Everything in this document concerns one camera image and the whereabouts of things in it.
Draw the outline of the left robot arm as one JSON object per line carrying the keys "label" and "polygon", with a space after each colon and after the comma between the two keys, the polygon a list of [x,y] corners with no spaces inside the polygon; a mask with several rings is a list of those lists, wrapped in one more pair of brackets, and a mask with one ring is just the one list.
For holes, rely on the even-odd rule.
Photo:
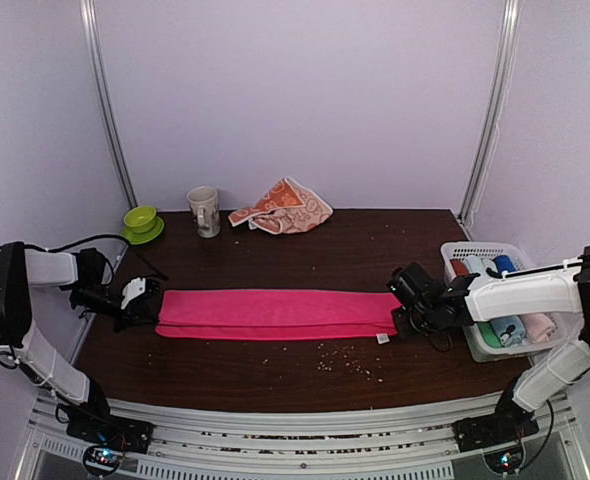
{"label": "left robot arm", "polygon": [[66,246],[46,250],[23,242],[0,246],[0,365],[20,369],[56,400],[56,419],[68,436],[113,450],[144,453],[151,423],[112,414],[99,383],[76,369],[45,338],[33,316],[30,291],[56,287],[69,295],[72,308],[112,318],[115,332],[155,324],[148,302],[166,275],[154,269],[120,290],[111,286],[113,270],[97,249]]}

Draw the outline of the pink microfiber towel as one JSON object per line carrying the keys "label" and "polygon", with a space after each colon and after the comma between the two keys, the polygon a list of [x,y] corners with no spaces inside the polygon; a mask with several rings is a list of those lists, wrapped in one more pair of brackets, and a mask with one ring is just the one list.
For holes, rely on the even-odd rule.
{"label": "pink microfiber towel", "polygon": [[167,338],[312,341],[394,335],[388,293],[329,290],[169,290],[156,333]]}

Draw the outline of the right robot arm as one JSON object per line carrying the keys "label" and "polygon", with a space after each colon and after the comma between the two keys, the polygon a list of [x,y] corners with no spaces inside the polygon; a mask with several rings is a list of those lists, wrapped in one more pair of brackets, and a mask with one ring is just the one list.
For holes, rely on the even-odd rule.
{"label": "right robot arm", "polygon": [[544,342],[555,313],[583,319],[507,386],[493,413],[454,423],[459,449],[470,451],[536,434],[535,412],[590,370],[590,245],[575,258],[526,270],[505,257],[465,262],[468,273],[448,283],[416,262],[393,272],[387,287],[400,303],[391,313],[400,338],[490,323],[500,344],[513,347]]}

